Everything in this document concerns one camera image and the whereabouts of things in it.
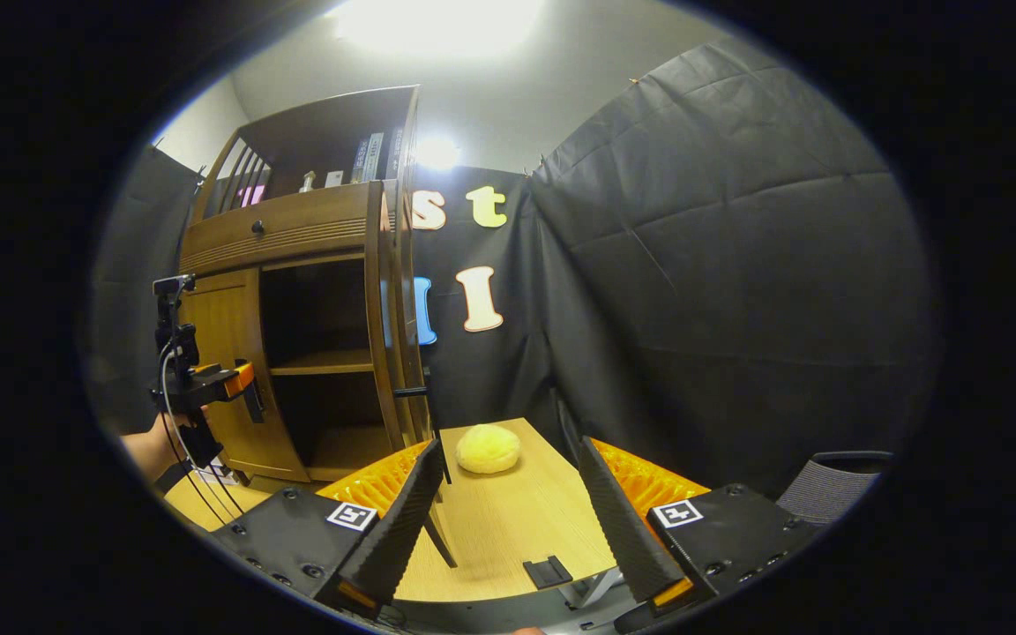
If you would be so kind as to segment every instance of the ceiling light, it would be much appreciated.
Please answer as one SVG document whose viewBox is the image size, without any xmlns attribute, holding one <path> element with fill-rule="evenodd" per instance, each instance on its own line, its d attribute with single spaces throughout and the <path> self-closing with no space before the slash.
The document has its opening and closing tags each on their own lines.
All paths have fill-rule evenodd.
<svg viewBox="0 0 1016 635">
<path fill-rule="evenodd" d="M 432 170 L 449 170 L 457 165 L 457 157 L 460 156 L 460 148 L 441 137 L 419 139 L 415 152 L 418 165 Z"/>
<path fill-rule="evenodd" d="M 488 56 L 531 31 L 542 0 L 350 0 L 324 16 L 335 37 L 386 53 Z M 400 33 L 395 25 L 400 24 Z"/>
</svg>

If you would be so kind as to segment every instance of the ceiling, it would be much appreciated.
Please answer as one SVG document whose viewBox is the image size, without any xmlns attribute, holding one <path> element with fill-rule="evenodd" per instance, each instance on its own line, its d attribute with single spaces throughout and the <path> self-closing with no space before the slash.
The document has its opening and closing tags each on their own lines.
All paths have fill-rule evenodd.
<svg viewBox="0 0 1016 635">
<path fill-rule="evenodd" d="M 460 149 L 460 165 L 511 172 L 535 169 L 541 153 L 632 77 L 725 36 L 704 17 L 654 0 L 541 0 L 519 44 L 483 57 L 379 51 L 338 39 L 337 23 L 316 16 L 231 73 L 250 120 L 324 97 L 420 83 L 420 139 L 446 137 Z M 402 37 L 449 39 L 457 28 Z M 493 20 L 465 28 L 484 29 L 479 37 L 491 44 L 511 36 Z M 400 29 L 380 20 L 380 37 Z"/>
</svg>

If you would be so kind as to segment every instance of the bookshelf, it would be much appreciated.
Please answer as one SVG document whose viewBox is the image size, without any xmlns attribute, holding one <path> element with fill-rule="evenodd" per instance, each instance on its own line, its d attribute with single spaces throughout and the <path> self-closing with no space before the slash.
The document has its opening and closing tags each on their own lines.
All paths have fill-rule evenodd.
<svg viewBox="0 0 1016 635">
<path fill-rule="evenodd" d="M 425 398 L 394 398 L 423 385 L 406 323 L 417 102 L 405 85 L 302 105 L 239 128 L 210 168 L 184 234 L 180 270 L 197 285 L 180 312 L 203 365 L 254 364 L 261 421 L 241 400 L 210 406 L 235 470 L 334 480 L 431 436 Z M 352 184 L 375 133 L 378 172 Z M 334 171 L 341 184 L 325 188 Z M 314 189 L 299 191 L 310 172 Z"/>
</svg>

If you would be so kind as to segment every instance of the cabinet drawer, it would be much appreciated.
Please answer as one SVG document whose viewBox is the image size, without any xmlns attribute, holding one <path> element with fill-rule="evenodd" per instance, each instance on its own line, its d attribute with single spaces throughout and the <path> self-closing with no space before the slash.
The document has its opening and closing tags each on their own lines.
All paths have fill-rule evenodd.
<svg viewBox="0 0 1016 635">
<path fill-rule="evenodd" d="M 394 190 L 394 182 L 386 185 Z M 204 276 L 311 252 L 362 250 L 367 210 L 380 204 L 383 188 L 371 181 L 290 194 L 195 223 L 186 230 L 178 268 Z"/>
</svg>

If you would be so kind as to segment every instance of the wooden table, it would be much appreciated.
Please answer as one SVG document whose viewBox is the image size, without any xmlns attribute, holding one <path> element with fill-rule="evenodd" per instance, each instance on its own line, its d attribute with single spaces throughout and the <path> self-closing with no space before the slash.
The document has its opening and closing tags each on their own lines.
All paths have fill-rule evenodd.
<svg viewBox="0 0 1016 635">
<path fill-rule="evenodd" d="M 452 485 L 441 484 L 443 502 L 437 509 L 457 567 L 445 564 L 423 530 L 395 598 L 471 602 L 531 593 L 535 584 L 523 563 L 542 562 L 549 556 L 558 556 L 576 581 L 617 566 L 575 467 L 525 419 L 496 425 L 516 433 L 521 444 L 519 463 L 497 474 L 470 473 L 457 465 L 457 439 L 467 427 L 441 431 Z M 231 486 L 230 492 L 249 510 L 287 485 L 291 484 L 254 478 L 250 487 Z M 229 504 L 221 487 L 212 487 Z M 226 518 L 206 487 L 198 483 L 198 488 Z M 167 501 L 205 529 L 221 525 L 191 492 L 186 479 L 172 488 Z"/>
</svg>

